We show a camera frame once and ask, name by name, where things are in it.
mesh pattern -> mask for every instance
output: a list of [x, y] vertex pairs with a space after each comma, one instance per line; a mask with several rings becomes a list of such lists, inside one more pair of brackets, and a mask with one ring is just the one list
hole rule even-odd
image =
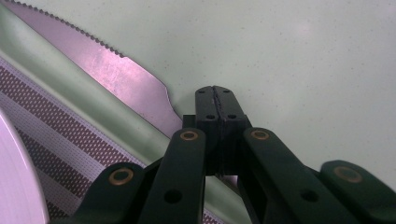
[[[50, 219], [68, 217], [77, 210], [78, 204], [60, 199], [83, 197], [92, 183], [91, 176], [79, 172], [86, 170], [87, 164], [100, 164], [96, 168], [90, 166], [91, 169], [96, 169], [92, 170], [94, 173], [100, 173], [108, 165], [121, 161], [143, 165], [1, 58], [0, 106], [10, 115], [35, 168], [42, 174], [39, 176]], [[49, 133], [54, 133], [53, 136], [56, 137], [48, 138]], [[55, 153], [53, 147], [44, 147], [47, 141], [52, 141], [50, 145], [56, 146], [62, 139], [78, 148], [79, 160], [70, 162], [70, 157], [76, 155], [68, 150], [63, 150], [60, 154], [59, 150]], [[205, 210], [203, 223], [222, 221]]]

serrated knife blade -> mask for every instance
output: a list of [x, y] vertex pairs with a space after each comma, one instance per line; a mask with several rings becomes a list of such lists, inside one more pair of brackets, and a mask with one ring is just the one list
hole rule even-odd
[[10, 0], [0, 3], [163, 134], [170, 138], [181, 129], [165, 85], [139, 64], [48, 12]]

brass rivet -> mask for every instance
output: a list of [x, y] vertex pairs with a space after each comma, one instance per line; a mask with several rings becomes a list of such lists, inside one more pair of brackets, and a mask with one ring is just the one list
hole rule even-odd
[[198, 138], [198, 133], [192, 131], [186, 131], [180, 134], [181, 139], [186, 141], [192, 141]]
[[120, 168], [115, 170], [111, 175], [108, 177], [108, 181], [115, 186], [120, 186], [128, 183], [134, 177], [134, 172], [128, 168]]
[[270, 137], [270, 135], [264, 131], [256, 130], [251, 132], [251, 136], [259, 140], [265, 140]]
[[334, 173], [341, 179], [350, 183], [360, 183], [363, 180], [361, 174], [346, 166], [337, 166], [334, 168]]

